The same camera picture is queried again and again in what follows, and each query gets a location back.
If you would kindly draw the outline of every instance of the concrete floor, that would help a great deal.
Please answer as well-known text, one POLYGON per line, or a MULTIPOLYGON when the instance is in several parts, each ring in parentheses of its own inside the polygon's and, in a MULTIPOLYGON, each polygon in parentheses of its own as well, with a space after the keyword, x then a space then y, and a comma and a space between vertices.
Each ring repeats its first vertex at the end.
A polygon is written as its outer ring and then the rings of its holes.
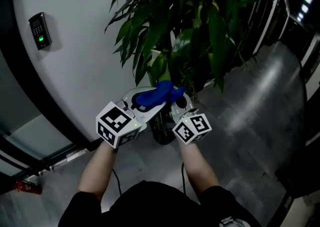
MULTIPOLYGON (((227 73, 223 94, 209 85, 199 93, 196 104, 212 127, 198 142, 199 148, 221 185, 262 226, 268 224, 286 192, 275 171, 304 146, 304 84, 299 71, 298 59, 283 44, 264 46, 257 64, 252 59, 246 68, 227 73)), ((88 152, 31 180, 42 185, 42 195, 11 191, 0 196, 0 226, 57 226, 92 154, 88 152)), ((176 141, 160 145, 151 132, 145 132, 120 147, 114 169, 123 192, 142 180, 162 182, 182 191, 181 164, 176 141)), ((197 201, 188 180, 186 190, 197 201)), ((102 211, 109 210, 118 197, 112 175, 102 211)))

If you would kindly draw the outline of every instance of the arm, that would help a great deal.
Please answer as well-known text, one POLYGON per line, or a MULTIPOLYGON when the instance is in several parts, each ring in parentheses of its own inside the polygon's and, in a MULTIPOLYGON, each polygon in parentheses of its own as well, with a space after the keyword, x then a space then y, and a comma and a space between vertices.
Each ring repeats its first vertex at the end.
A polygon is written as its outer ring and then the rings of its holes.
POLYGON ((218 186, 215 172, 195 143, 185 145, 179 141, 182 160, 190 184, 197 195, 212 186, 218 186))
POLYGON ((93 194, 101 201, 109 184, 116 155, 117 149, 102 142, 85 167, 78 190, 93 194))

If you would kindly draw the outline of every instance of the plant pot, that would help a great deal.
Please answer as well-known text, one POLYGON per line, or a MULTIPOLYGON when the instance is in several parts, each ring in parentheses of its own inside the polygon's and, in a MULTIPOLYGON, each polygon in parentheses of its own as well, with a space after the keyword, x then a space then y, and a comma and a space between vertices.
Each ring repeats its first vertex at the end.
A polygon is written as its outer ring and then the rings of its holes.
POLYGON ((168 145, 176 138, 172 131, 176 124, 170 117, 170 110, 170 106, 166 105, 149 122, 154 140, 161 145, 168 145))

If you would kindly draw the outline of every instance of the potted plant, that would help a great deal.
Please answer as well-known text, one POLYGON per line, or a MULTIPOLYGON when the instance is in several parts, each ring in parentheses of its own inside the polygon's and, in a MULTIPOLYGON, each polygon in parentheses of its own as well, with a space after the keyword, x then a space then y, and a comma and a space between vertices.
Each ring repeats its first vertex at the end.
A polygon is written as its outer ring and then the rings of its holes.
MULTIPOLYGON (((226 71, 237 65, 237 59, 245 64, 246 6, 255 1, 126 0, 108 24, 126 20, 115 53, 120 52, 122 66, 133 57, 136 85, 147 73, 151 86, 171 80, 186 87, 191 97, 210 79, 223 91, 226 71)), ((168 110, 161 114, 153 121, 153 130, 162 126, 159 132, 165 134, 170 116, 168 110)))

